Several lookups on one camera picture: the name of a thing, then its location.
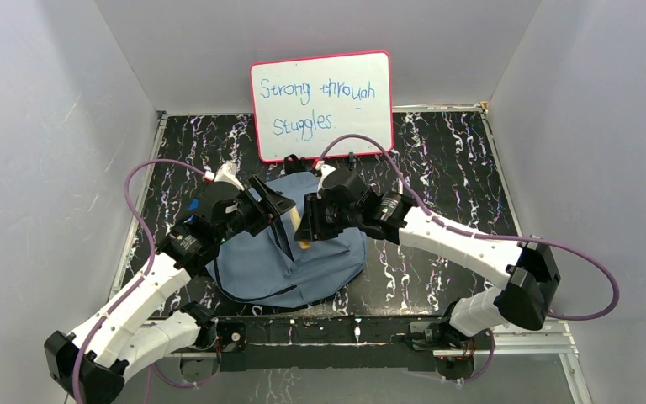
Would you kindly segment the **yellow highlighter pen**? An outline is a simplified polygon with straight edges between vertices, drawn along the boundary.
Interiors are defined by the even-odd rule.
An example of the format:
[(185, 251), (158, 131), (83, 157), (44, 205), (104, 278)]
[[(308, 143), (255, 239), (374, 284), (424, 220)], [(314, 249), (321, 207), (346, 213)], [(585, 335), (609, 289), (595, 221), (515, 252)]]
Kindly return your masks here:
[[(297, 231), (299, 229), (299, 227), (301, 226), (301, 216), (300, 216), (297, 208), (296, 207), (292, 208), (289, 211), (289, 215), (290, 215), (290, 220), (291, 220), (292, 226), (294, 228), (294, 231)], [(303, 249), (303, 250), (310, 248), (310, 242), (297, 241), (297, 243), (299, 244), (299, 247), (301, 249)]]

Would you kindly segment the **blue student backpack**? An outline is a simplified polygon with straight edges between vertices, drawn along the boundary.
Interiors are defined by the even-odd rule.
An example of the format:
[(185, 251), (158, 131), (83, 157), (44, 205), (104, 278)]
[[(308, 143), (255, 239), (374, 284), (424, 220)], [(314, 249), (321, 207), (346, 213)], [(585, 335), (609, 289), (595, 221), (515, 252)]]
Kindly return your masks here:
[(302, 248), (290, 214), (282, 228), (256, 236), (242, 232), (206, 265), (225, 295), (240, 303), (297, 308), (334, 295), (358, 276), (367, 260), (367, 238), (356, 228)]

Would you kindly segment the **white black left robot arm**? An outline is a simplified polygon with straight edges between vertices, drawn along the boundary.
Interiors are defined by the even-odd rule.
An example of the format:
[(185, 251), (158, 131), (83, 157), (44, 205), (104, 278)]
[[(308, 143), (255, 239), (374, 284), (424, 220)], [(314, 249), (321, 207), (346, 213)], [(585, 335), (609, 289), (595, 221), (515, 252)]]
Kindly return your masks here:
[(245, 189), (235, 180), (204, 185), (194, 207), (151, 249), (148, 264), (102, 309), (69, 333), (45, 341), (50, 375), (79, 403), (111, 403), (125, 382), (180, 348), (207, 350), (219, 342), (214, 316), (198, 303), (146, 330), (144, 322), (170, 295), (204, 273), (220, 246), (252, 236), (295, 207), (257, 176)]

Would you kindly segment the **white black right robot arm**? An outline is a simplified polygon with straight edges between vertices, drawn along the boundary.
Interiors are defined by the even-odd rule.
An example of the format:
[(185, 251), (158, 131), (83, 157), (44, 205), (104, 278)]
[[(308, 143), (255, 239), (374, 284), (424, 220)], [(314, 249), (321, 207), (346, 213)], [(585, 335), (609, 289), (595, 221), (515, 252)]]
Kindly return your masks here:
[(550, 249), (539, 242), (514, 242), (443, 226), (441, 216), (414, 198), (380, 194), (351, 170), (332, 169), (319, 188), (304, 197), (299, 241), (332, 239), (347, 229), (397, 245), (421, 249), (489, 280), (489, 289), (451, 304), (435, 334), (450, 348), (462, 348), (486, 329), (511, 324), (539, 331), (560, 283)]

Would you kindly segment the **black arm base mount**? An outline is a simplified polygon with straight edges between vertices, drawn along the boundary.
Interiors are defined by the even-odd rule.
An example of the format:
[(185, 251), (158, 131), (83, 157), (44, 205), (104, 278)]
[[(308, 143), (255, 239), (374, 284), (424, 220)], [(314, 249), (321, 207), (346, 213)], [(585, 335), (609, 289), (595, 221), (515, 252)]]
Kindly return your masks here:
[(490, 332), (454, 337), (436, 316), (221, 317), (212, 348), (182, 352), (183, 368), (213, 359), (224, 372), (260, 369), (402, 369), (448, 380), (487, 368)]

